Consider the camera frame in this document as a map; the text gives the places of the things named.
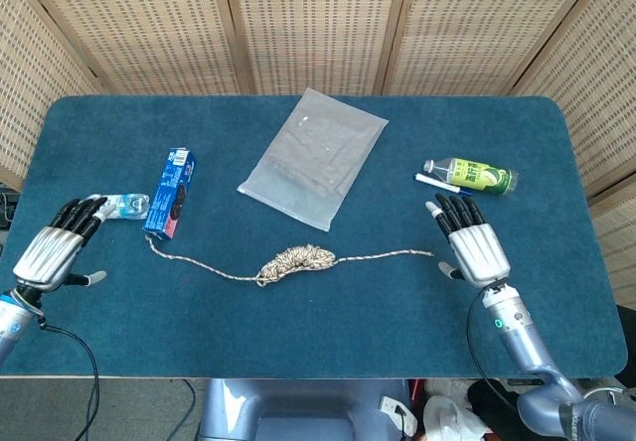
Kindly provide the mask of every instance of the blue tabletop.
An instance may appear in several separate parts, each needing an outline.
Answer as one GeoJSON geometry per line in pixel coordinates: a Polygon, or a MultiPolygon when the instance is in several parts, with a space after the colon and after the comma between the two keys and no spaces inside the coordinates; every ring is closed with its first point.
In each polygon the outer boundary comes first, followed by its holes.
{"type": "MultiPolygon", "coordinates": [[[[477,194],[556,362],[569,376],[620,371],[622,332],[562,114],[542,97],[339,97],[389,120],[326,233],[237,192],[297,96],[82,96],[47,116],[0,260],[2,288],[29,241],[73,197],[152,195],[170,147],[197,157],[175,238],[158,242],[225,272],[253,275],[277,252],[312,243],[337,256],[401,256],[291,275],[266,288],[153,254],[141,222],[108,221],[76,272],[91,288],[44,297],[51,324],[83,337],[100,371],[121,376],[475,376],[464,327],[475,289],[453,260],[412,176],[457,156],[520,173],[509,196],[477,194]]],[[[485,311],[475,345],[492,376],[518,372],[485,311]]],[[[0,374],[90,374],[80,348],[34,324],[0,374]]]]}

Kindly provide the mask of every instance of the clear plastic bag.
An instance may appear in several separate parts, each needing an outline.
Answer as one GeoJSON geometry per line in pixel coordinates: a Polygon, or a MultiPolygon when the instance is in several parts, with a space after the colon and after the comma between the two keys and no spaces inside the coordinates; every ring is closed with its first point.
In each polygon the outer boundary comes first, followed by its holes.
{"type": "Polygon", "coordinates": [[[307,88],[238,190],[328,231],[387,123],[307,88]]]}

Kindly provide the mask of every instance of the oreo box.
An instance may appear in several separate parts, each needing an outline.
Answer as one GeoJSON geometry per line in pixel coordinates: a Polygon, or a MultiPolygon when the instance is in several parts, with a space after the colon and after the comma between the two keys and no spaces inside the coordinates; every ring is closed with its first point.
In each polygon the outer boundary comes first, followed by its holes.
{"type": "Polygon", "coordinates": [[[187,148],[170,148],[161,180],[152,197],[143,229],[160,239],[172,239],[195,170],[194,155],[187,148]]]}

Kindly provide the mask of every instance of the wicker panel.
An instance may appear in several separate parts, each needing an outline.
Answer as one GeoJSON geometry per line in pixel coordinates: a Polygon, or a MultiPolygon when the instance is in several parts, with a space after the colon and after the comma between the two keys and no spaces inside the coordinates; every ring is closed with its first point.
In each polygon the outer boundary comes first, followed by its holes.
{"type": "Polygon", "coordinates": [[[388,93],[501,93],[566,0],[413,0],[388,93]]]}
{"type": "Polygon", "coordinates": [[[635,34],[636,0],[590,0],[516,89],[560,105],[590,193],[629,173],[609,175],[636,155],[635,34]]]}
{"type": "Polygon", "coordinates": [[[30,1],[0,0],[0,30],[0,180],[19,190],[51,103],[97,88],[30,1]]]}
{"type": "Polygon", "coordinates": [[[236,93],[216,0],[52,0],[127,93],[236,93]]]}
{"type": "Polygon", "coordinates": [[[616,303],[636,309],[636,197],[596,217],[594,226],[616,303]]]}
{"type": "Polygon", "coordinates": [[[392,0],[239,0],[256,89],[371,93],[392,0]]]}

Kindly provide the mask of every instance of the white marker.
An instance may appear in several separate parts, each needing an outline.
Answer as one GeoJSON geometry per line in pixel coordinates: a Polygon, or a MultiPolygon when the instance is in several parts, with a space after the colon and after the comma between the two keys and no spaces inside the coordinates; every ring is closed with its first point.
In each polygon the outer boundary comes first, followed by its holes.
{"type": "Polygon", "coordinates": [[[471,193],[468,193],[465,190],[462,190],[458,186],[449,185],[448,183],[444,183],[443,181],[435,180],[433,178],[429,178],[427,176],[421,175],[417,173],[415,175],[415,180],[426,185],[436,186],[437,188],[441,188],[442,190],[451,191],[453,193],[457,193],[460,195],[472,196],[471,193]]]}

